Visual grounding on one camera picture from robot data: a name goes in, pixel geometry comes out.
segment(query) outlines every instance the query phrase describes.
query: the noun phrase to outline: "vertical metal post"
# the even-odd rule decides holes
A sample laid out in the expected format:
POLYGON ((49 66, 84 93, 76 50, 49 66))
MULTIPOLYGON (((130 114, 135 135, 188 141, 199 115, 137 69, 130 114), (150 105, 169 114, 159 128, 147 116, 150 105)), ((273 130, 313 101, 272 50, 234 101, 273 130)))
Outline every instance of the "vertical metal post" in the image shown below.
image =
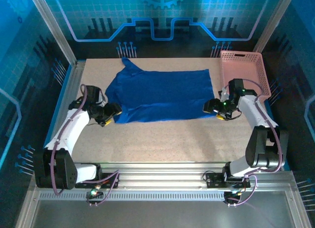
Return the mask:
POLYGON ((75 58, 62 30, 60 29, 52 11, 45 0, 33 0, 37 10, 43 17, 50 32, 54 36, 57 44, 72 67, 75 67, 77 59, 75 58))
POLYGON ((262 52, 292 0, 279 0, 253 52, 262 52))

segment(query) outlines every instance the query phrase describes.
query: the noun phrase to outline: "white robotic arm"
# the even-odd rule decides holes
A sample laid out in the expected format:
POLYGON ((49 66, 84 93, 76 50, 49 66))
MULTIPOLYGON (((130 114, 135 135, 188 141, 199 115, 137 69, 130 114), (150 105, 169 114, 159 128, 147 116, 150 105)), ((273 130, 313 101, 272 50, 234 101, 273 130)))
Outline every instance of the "white robotic arm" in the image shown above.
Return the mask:
POLYGON ((99 175, 96 164, 73 162, 71 155, 74 145, 91 118, 103 127, 122 110, 116 103, 107 103, 100 88, 86 86, 85 91, 86 98, 81 97, 69 105, 67 117, 54 138, 43 151, 34 154, 38 187, 72 189, 75 184, 94 180, 99 175))
POLYGON ((282 148, 282 162, 284 164, 288 141, 287 131, 279 129, 265 112, 258 101, 254 90, 244 88, 242 79, 233 79, 229 82, 229 94, 223 88, 219 92, 220 99, 212 99, 205 103, 204 111, 208 113, 216 112, 217 118, 221 120, 233 120, 234 111, 244 114, 252 128, 252 135, 246 148, 245 156, 238 160, 227 163, 223 168, 224 179, 228 181, 232 178, 244 178, 246 174, 257 169, 267 169, 279 165, 278 146, 275 143, 275 136, 270 127, 275 128, 278 138, 280 138, 282 148))

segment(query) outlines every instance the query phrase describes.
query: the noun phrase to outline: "gray floor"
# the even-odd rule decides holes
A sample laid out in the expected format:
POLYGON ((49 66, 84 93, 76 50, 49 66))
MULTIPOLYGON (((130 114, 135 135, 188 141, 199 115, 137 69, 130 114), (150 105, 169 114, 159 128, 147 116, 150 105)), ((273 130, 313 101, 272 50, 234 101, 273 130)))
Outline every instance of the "gray floor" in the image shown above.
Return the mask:
MULTIPOLYGON (((215 96, 221 89, 219 58, 131 59, 143 70, 209 69, 215 96)), ((120 59, 87 59, 81 83, 104 91, 124 68, 120 59)), ((244 116, 85 127, 74 147, 76 162, 227 162, 242 157, 251 135, 244 116)))
POLYGON ((291 228, 283 193, 257 192, 250 204, 228 208, 210 201, 41 201, 33 228, 291 228))

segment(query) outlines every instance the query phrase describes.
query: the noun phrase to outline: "blue printed backdrop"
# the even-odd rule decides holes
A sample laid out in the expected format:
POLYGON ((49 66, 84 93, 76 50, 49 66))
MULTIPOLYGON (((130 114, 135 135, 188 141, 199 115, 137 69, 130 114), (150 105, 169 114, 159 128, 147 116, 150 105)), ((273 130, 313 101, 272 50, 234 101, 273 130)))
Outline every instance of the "blue printed backdrop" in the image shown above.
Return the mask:
POLYGON ((22 114, 15 131, 16 107, 0 93, 0 157, 8 148, 0 162, 0 227, 13 227, 32 172, 20 167, 21 146, 42 149, 68 63, 32 0, 0 0, 0 11, 0 88, 22 114))
POLYGON ((251 51, 279 0, 46 1, 84 59, 119 57, 124 41, 137 46, 138 57, 209 57, 212 47, 251 51))
POLYGON ((315 170, 314 4, 315 0, 292 0, 263 51, 269 82, 277 79, 280 85, 271 108, 289 130, 288 162, 304 178, 313 178, 315 170))

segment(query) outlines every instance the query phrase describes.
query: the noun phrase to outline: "robotic arm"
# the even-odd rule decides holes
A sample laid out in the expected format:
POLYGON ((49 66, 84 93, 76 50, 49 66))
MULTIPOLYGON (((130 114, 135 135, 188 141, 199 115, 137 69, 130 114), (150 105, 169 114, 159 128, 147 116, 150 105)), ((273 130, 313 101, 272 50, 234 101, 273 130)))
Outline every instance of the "robotic arm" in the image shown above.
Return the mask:
MULTIPOLYGON (((220 99, 212 99, 204 104, 203 111, 217 113, 217 118, 234 120, 244 114, 252 128, 252 134, 243 157, 228 162, 222 173, 207 173, 208 188, 246 188, 245 177, 258 170, 276 168, 285 162, 288 133, 266 114, 254 90, 244 88, 243 79, 229 82, 229 94, 223 88, 220 99)), ((97 164, 74 163, 71 155, 75 142, 91 118, 102 127, 110 123, 122 111, 116 103, 107 103, 101 89, 86 86, 85 97, 80 97, 69 105, 67 118, 55 137, 43 151, 34 153, 36 184, 40 188, 72 189, 77 183, 91 183, 104 179, 97 164)))
POLYGON ((228 87, 229 94, 223 88, 219 92, 220 99, 209 100, 204 104, 203 110, 208 113, 216 112, 217 118, 225 121, 238 118, 238 116, 232 118, 232 113, 238 111, 246 116, 252 128, 245 156, 228 162, 222 170, 223 183, 227 187, 231 187, 230 183, 243 183, 244 177, 249 173, 276 168, 279 164, 284 165, 288 133, 280 129, 277 123, 267 115, 258 101, 256 92, 244 88, 243 79, 231 80, 228 87))
POLYGON ((86 86, 85 91, 86 98, 80 97, 69 105, 67 117, 55 137, 43 151, 37 151, 33 156, 36 184, 40 188, 53 188, 52 160, 57 189, 70 190, 75 184, 94 180, 101 173, 95 164, 74 163, 71 158, 73 147, 91 118, 103 127, 115 115, 119 115, 122 109, 116 103, 107 103, 98 87, 86 86))

